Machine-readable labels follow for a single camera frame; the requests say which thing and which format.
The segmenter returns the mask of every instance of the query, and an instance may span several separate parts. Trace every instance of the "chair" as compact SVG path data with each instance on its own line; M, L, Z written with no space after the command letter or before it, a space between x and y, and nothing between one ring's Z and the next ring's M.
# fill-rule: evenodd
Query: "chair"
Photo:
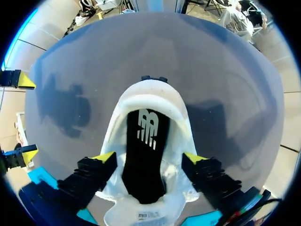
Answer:
M230 5L235 6L237 2L238 0L229 0L229 5L227 6L226 4L223 4L223 0L208 0L205 6L205 11L216 10L218 15L221 16L222 11L224 9L231 7Z

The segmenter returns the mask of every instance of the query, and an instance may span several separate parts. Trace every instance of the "cable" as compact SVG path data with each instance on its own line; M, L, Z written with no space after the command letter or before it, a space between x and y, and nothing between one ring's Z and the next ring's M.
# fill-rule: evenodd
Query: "cable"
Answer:
M237 218L235 218L233 221L229 222L227 224L227 226L234 226L237 222L239 222L240 220L242 220L244 217L246 217L248 214L250 214L251 212L254 212L256 210L258 210L259 208L271 203L271 202L281 202L282 199L269 199L266 200L264 202L261 203L257 203L256 205L254 205L251 209L249 209L248 211L244 212L242 215L238 216ZM224 225L226 222L218 222L216 225L217 226L222 226Z
M189 15L189 13L195 8L196 4L194 4L194 6L191 8L191 10L189 10L188 13L186 13L186 15Z

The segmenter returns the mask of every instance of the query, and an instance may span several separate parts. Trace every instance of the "yellow bracket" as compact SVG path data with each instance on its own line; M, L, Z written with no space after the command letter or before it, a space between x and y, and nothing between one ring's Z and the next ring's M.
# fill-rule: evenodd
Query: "yellow bracket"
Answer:
M103 161L103 163L105 163L105 161L107 161L111 157L111 155L113 155L114 153L115 152L109 152L109 153L106 153L106 154L102 154L102 155L92 157L90 159L98 159L98 160Z
M27 77L27 75L21 71L19 82L19 89L35 89L36 85Z
M38 148L36 150L27 151L22 153L22 157L24 160L25 165L28 165L28 163L34 158L34 156L38 153Z
M202 156L191 154L189 152L184 152L184 154L193 162L194 165L196 165L198 161L208 159L208 158L204 158Z

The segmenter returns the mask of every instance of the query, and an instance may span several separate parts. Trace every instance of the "person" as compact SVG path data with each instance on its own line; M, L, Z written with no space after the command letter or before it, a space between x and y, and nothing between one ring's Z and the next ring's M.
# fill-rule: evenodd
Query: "person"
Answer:
M218 24L251 42L254 27L260 25L265 29L267 27L267 17L258 9L249 11L250 6L250 1L243 0L227 7L223 11Z

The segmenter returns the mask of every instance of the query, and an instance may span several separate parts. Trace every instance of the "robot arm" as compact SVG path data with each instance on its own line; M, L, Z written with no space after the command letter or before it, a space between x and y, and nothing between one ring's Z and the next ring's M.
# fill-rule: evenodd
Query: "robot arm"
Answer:
M36 85L21 70L0 71L0 87L34 89Z

